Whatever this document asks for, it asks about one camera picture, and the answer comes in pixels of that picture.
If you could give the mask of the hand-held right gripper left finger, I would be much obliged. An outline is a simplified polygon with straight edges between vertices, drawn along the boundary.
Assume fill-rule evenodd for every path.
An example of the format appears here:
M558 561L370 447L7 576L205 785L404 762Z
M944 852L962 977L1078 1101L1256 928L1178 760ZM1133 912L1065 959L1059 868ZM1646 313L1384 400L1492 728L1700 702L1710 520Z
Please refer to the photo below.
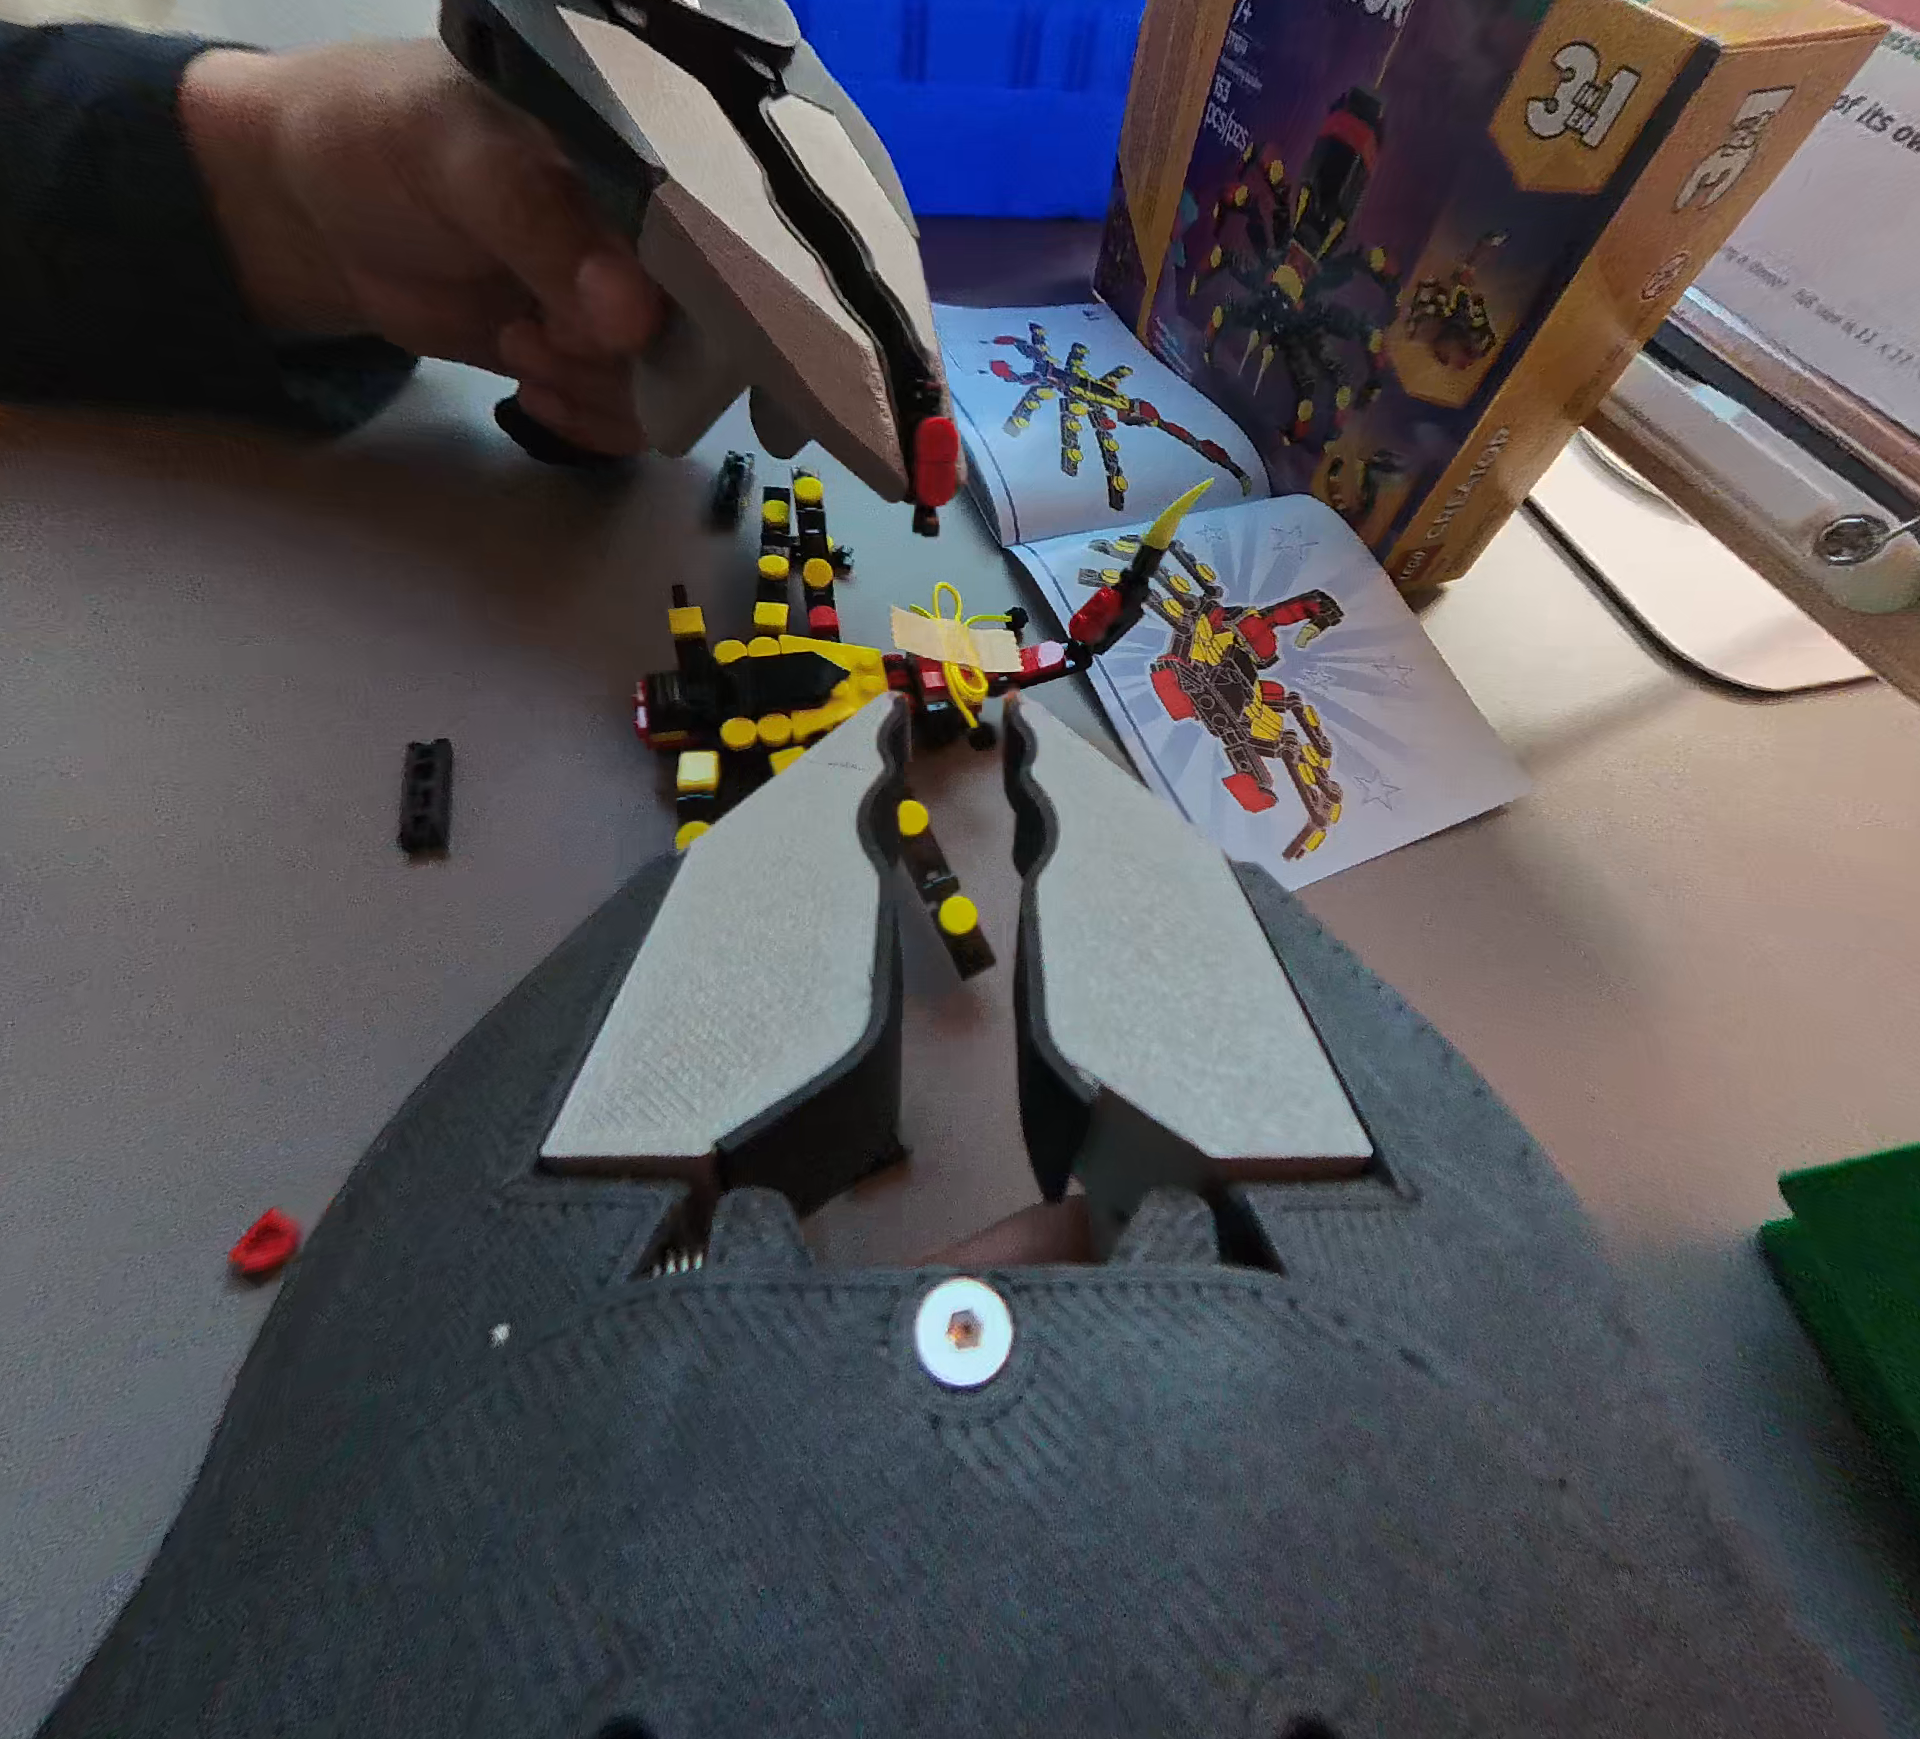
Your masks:
M814 1213L903 1156L903 753L903 700L877 695L660 869L541 1169Z

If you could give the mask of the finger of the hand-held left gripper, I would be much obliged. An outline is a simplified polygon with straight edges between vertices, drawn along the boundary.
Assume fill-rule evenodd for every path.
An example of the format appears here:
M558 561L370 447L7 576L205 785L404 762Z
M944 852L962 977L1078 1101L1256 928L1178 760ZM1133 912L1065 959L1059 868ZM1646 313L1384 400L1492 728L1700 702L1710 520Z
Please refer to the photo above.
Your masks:
M947 411L947 381L918 236L844 122L825 105L782 94L763 105L769 128L828 210L820 252L852 310L884 348L905 428Z
M905 501L877 342L777 213L747 140L714 94L654 46L566 6L561 21L662 167L635 252L670 318L632 368L654 447L686 456L752 392L769 452L816 442L886 501Z

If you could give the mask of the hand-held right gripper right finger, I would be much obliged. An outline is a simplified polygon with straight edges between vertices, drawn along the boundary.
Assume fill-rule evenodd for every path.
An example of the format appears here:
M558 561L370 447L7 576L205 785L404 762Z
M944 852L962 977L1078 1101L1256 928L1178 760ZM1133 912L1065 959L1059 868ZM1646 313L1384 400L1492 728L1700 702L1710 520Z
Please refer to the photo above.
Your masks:
M1020 1132L1042 1198L1348 1179L1373 1139L1232 864L1011 696Z

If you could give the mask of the black yellow lego scorpion model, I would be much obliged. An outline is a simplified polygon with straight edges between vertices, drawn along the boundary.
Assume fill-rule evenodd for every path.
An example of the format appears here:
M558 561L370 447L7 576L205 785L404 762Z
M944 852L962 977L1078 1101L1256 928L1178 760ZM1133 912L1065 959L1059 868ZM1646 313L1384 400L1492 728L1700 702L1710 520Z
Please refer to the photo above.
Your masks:
M1094 574L1061 641L1028 643L1024 613L972 609L939 581L931 598L892 613L887 647L852 643L837 606L840 550L824 478L804 467L759 505L759 598L739 637L710 634L703 609L676 582L668 598L673 664L634 691L639 744L672 766L673 840L681 859L723 816L777 780L804 751L884 698L909 744L966 741L992 751L1018 695L1091 670L1140 621L1204 483L1165 505L1142 533L1123 537L1119 567Z

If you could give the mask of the open lego instruction booklet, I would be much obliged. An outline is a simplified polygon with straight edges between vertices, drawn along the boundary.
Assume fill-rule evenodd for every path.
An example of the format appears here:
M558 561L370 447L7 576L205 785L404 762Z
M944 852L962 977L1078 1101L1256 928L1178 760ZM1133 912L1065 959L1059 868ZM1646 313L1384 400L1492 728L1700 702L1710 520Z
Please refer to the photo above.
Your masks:
M934 308L982 511L1059 631L1185 501L1081 673L1142 782L1305 885L1501 809L1521 766L1357 533L1099 302Z

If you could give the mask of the black lego plate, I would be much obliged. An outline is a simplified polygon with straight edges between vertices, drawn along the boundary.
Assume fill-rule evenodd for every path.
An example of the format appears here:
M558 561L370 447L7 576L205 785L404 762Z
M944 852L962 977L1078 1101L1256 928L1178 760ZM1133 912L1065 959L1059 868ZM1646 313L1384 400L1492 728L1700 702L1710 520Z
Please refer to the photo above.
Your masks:
M396 847L406 859L447 855L451 800L452 744L447 737L406 744L396 808Z

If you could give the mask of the lego set cardboard box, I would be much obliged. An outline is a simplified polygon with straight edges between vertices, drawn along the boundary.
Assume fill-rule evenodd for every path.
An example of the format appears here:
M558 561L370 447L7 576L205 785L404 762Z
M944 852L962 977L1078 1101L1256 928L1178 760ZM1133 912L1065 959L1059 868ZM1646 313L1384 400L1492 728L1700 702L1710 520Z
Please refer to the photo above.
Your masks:
M1097 296L1458 578L1853 83L1844 0L1146 0Z

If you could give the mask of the person's left hand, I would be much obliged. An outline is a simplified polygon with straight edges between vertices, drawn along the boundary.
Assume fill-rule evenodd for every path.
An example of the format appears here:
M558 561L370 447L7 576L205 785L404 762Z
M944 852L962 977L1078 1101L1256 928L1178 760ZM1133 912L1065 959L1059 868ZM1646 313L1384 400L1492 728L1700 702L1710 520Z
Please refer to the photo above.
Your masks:
M487 371L564 440L647 447L660 289L561 144L443 46L216 46L179 112L262 326Z

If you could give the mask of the wooden display board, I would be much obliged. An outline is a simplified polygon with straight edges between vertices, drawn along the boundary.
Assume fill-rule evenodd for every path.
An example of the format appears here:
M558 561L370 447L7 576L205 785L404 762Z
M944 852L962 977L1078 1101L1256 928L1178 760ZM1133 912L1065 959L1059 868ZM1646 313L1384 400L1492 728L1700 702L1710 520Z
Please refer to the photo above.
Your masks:
M1689 310L1533 487L1531 518L1654 647L1750 695L1878 678L1917 696L1917 603L1838 605L1812 539L1916 516L1916 434Z

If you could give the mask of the green plastic bin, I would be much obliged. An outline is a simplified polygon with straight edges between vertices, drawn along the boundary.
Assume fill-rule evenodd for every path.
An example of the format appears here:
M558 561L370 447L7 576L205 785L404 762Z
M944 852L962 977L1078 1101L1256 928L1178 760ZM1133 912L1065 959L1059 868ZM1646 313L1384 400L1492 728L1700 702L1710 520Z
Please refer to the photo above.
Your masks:
M1763 1259L1907 1509L1917 1509L1917 1145L1778 1175Z

